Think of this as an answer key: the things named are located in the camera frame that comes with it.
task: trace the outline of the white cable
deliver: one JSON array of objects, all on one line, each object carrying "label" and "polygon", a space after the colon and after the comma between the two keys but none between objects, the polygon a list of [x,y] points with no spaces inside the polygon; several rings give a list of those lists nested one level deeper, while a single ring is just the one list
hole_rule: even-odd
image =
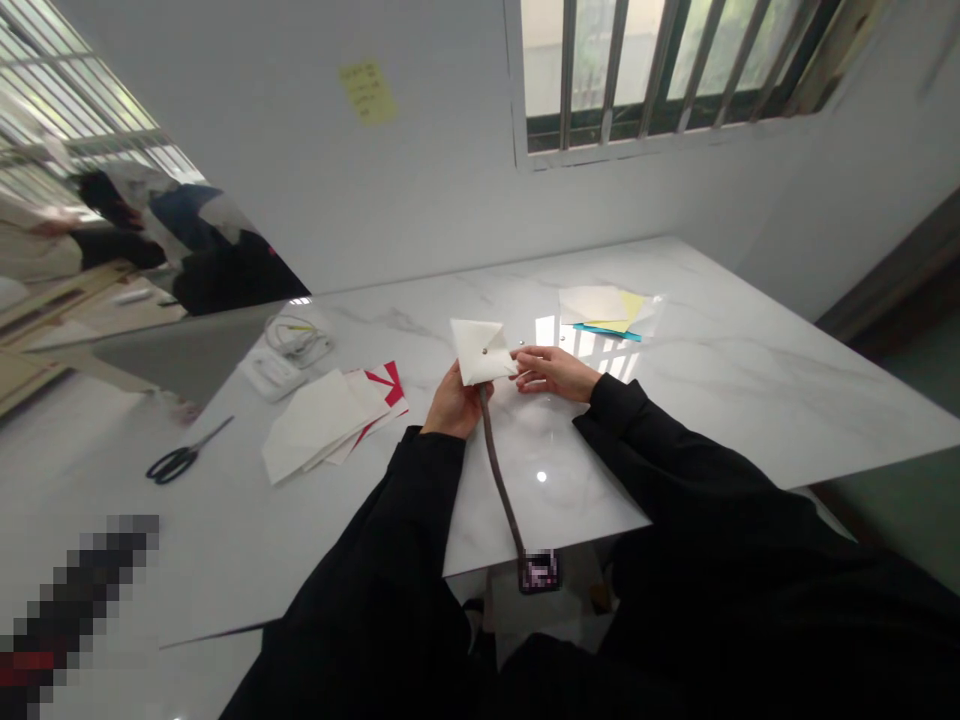
[{"label": "white cable", "polygon": [[[306,327],[306,330],[293,330],[287,323],[274,323],[280,318],[295,320],[299,326]],[[281,337],[281,330],[286,329],[297,333],[293,337],[284,339]],[[267,318],[264,325],[263,337],[270,349],[301,370],[308,365],[316,362],[321,355],[329,348],[329,341],[324,332],[309,320],[304,320],[296,315],[289,313],[277,313]],[[319,355],[314,356],[313,350],[319,341],[324,341],[324,349]]]}]

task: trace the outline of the person's right hand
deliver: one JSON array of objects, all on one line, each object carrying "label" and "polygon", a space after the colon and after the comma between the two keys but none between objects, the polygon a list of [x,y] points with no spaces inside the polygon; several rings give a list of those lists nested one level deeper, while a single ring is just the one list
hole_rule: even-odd
[{"label": "person's right hand", "polygon": [[77,226],[79,225],[80,216],[71,214],[65,215],[63,218],[57,220],[47,220],[46,222],[42,222],[39,225],[30,228],[29,232],[31,235],[54,238],[59,237],[60,235],[66,235],[71,230],[76,230]]},{"label": "person's right hand", "polygon": [[522,373],[516,375],[522,393],[552,392],[567,400],[590,402],[601,374],[565,350],[555,347],[522,347],[510,355]]}]

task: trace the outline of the yellow paper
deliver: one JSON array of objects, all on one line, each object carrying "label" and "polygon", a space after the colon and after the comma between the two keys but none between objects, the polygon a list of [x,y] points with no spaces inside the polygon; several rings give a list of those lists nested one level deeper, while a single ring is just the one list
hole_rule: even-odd
[{"label": "yellow paper", "polygon": [[390,122],[396,117],[397,106],[377,63],[344,65],[340,68],[340,82],[360,122],[367,127]]},{"label": "yellow paper", "polygon": [[643,307],[643,298],[639,295],[628,293],[626,290],[620,291],[620,297],[623,298],[623,306],[627,309],[627,317],[629,320],[611,320],[608,322],[584,323],[584,325],[589,325],[590,327],[599,328],[601,330],[626,332],[627,329],[633,325],[634,318],[636,318],[640,313],[640,308]]}]

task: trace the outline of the paper envelope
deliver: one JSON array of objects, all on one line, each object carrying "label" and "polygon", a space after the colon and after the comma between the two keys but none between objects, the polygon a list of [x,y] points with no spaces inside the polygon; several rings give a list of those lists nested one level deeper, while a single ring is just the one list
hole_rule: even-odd
[{"label": "paper envelope", "polygon": [[502,323],[451,319],[450,327],[464,385],[516,375],[517,363],[510,357]]}]

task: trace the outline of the black scissors handle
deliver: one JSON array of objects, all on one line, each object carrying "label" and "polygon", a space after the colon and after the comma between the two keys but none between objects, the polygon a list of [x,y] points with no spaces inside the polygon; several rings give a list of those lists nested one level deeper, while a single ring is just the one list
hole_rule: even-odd
[{"label": "black scissors handle", "polygon": [[147,478],[157,485],[166,485],[183,475],[196,461],[199,453],[193,448],[171,450],[147,470]]}]

